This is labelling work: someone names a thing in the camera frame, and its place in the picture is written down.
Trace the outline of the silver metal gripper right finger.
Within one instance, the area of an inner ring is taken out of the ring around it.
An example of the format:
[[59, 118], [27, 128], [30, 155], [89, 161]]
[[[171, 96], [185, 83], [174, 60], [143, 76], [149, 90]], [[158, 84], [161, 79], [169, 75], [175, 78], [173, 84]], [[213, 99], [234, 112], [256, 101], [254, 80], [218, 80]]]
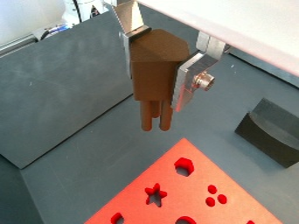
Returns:
[[211, 89], [215, 77], [209, 73], [209, 69], [221, 61], [222, 54], [229, 48], [224, 41], [203, 31], [199, 32], [198, 51], [178, 67], [173, 91], [173, 109], [177, 112], [183, 110], [198, 89]]

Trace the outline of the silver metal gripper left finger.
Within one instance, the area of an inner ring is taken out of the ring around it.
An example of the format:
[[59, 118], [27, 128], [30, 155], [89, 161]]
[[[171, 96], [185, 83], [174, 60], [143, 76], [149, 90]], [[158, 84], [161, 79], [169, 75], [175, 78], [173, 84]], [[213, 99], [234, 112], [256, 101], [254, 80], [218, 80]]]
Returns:
[[121, 37], [123, 39], [126, 50], [126, 70], [129, 77], [133, 77], [130, 45], [138, 38], [151, 31], [151, 28], [145, 25], [137, 0], [129, 0], [126, 3], [122, 3], [119, 6], [114, 7], [114, 12], [122, 27]]

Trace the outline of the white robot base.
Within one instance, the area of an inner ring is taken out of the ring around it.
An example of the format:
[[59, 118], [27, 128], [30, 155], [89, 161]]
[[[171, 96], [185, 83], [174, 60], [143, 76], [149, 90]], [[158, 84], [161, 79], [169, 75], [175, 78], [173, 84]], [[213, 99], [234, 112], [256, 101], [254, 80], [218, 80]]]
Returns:
[[63, 2], [66, 9], [62, 19], [69, 25], [78, 25], [109, 11], [105, 0], [63, 0]]

